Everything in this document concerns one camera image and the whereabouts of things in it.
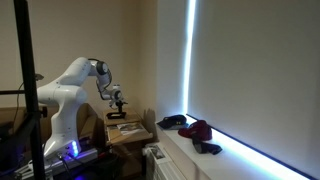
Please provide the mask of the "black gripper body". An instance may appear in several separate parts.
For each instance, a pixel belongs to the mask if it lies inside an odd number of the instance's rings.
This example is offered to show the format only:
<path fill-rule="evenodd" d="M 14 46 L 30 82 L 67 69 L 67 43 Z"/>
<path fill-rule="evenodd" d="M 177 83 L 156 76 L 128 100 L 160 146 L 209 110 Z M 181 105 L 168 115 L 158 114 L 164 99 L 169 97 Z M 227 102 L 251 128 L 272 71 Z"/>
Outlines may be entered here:
<path fill-rule="evenodd" d="M 116 106 L 119 112 L 122 112 L 124 104 L 125 104 L 124 100 L 111 100 L 110 101 L 110 107 L 113 108 L 114 106 Z"/>

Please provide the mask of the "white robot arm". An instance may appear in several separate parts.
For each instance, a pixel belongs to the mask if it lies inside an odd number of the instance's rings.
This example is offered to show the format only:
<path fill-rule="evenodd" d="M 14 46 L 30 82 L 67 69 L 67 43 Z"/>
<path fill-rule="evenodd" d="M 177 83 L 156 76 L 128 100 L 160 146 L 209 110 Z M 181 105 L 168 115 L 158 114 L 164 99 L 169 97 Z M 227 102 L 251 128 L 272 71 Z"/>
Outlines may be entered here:
<path fill-rule="evenodd" d="M 85 57 L 74 60 L 61 76 L 37 89 L 38 101 L 41 104 L 59 106 L 58 112 L 51 118 L 52 135 L 45 144 L 45 159 L 51 159 L 57 153 L 77 156 L 81 152 L 77 112 L 87 99 L 82 84 L 88 76 L 97 78 L 96 85 L 102 100 L 109 100 L 110 105 L 123 100 L 118 86 L 108 90 L 112 74 L 105 62 Z"/>

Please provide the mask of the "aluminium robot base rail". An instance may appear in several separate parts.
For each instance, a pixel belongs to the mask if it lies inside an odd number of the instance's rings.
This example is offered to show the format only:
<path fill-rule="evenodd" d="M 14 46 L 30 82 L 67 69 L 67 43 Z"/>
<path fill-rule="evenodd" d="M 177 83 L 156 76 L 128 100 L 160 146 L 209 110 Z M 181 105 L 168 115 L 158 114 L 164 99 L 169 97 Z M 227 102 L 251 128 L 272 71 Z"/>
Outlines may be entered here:
<path fill-rule="evenodd" d="M 45 180 L 53 180 L 55 175 L 68 172 L 76 167 L 84 167 L 87 163 L 96 160 L 98 151 L 91 148 L 86 151 L 80 150 L 80 145 L 71 140 L 64 147 L 54 150 L 56 142 L 53 142 L 44 151 Z M 25 166 L 14 172 L 17 180 L 35 180 L 33 161 L 30 160 Z"/>

